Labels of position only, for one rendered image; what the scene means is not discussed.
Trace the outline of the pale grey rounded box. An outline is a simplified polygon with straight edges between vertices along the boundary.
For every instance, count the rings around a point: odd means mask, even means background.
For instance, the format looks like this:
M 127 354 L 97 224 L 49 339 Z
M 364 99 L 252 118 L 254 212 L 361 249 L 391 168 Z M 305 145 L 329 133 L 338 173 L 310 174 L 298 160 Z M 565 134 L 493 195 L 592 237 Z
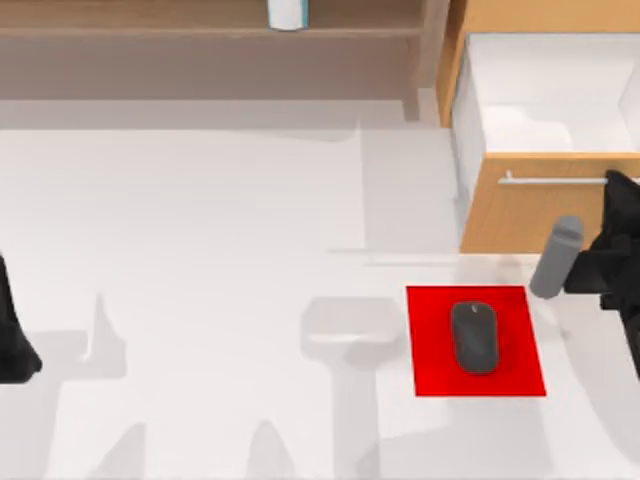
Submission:
M 584 228 L 578 216 L 556 219 L 529 282 L 534 296 L 551 299 L 561 292 L 583 243 Z

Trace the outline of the pale wooden drawer front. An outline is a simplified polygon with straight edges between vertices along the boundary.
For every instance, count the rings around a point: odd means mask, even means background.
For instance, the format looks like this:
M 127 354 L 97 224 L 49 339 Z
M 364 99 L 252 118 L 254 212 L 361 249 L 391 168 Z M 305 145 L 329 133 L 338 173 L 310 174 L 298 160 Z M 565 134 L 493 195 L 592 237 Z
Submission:
M 520 177 L 596 177 L 617 170 L 640 181 L 640 153 L 487 153 L 481 162 L 464 226 L 466 254 L 524 254 L 543 250 L 556 219 L 578 216 L 584 239 L 600 232 L 604 185 L 498 185 Z

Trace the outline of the red square mat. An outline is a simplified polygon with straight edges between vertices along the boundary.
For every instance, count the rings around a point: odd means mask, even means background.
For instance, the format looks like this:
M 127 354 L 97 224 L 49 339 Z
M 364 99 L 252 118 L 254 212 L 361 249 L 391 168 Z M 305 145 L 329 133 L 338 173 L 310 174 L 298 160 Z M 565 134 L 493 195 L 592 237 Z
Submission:
M 406 299 L 416 396 L 546 395 L 523 286 L 408 286 Z M 495 313 L 497 365 L 489 373 L 467 372 L 457 361 L 453 310 L 459 303 L 484 303 Z

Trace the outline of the pulled-out drawer white inside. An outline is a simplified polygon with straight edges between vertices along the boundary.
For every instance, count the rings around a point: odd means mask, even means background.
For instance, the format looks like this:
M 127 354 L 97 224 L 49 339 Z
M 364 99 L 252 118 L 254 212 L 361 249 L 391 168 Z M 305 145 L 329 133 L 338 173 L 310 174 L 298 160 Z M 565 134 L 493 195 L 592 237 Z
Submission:
M 462 212 L 486 153 L 640 153 L 640 33 L 469 35 L 451 128 Z

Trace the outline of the dark grey computer mouse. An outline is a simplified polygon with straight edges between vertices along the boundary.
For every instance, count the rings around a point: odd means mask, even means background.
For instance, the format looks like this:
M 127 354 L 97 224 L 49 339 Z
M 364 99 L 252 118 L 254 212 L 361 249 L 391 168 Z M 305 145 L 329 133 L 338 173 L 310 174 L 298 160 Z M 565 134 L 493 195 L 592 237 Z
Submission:
M 456 302 L 450 311 L 454 358 L 471 375 L 494 372 L 500 359 L 497 314 L 488 303 Z

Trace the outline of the wooden cupboard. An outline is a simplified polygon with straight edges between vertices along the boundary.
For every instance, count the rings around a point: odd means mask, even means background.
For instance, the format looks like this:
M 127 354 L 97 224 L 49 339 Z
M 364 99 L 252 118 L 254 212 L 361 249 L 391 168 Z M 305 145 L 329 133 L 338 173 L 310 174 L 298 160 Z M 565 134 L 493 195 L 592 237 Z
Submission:
M 640 33 L 640 0 L 450 0 L 435 83 L 443 128 L 471 33 Z

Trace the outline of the white cup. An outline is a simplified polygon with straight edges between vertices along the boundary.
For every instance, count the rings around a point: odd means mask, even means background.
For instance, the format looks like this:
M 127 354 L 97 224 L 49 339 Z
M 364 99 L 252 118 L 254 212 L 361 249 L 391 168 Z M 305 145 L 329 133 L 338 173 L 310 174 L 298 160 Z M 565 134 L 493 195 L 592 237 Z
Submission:
M 266 0 L 268 26 L 277 31 L 308 28 L 309 0 Z

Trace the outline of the wooden open shelf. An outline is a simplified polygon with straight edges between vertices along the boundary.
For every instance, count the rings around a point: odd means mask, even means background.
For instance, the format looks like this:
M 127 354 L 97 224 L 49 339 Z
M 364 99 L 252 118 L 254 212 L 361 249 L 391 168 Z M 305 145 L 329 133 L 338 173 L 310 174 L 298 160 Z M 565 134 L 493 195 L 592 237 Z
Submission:
M 0 99 L 398 102 L 419 115 L 450 0 L 0 0 Z

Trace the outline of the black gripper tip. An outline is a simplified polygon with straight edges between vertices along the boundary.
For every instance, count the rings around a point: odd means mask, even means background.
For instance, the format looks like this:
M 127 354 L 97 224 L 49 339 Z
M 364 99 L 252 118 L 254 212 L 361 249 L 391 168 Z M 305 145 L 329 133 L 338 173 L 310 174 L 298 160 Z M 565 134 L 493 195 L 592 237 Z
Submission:
M 18 320 L 6 263 L 0 254 L 0 384 L 24 384 L 42 367 Z

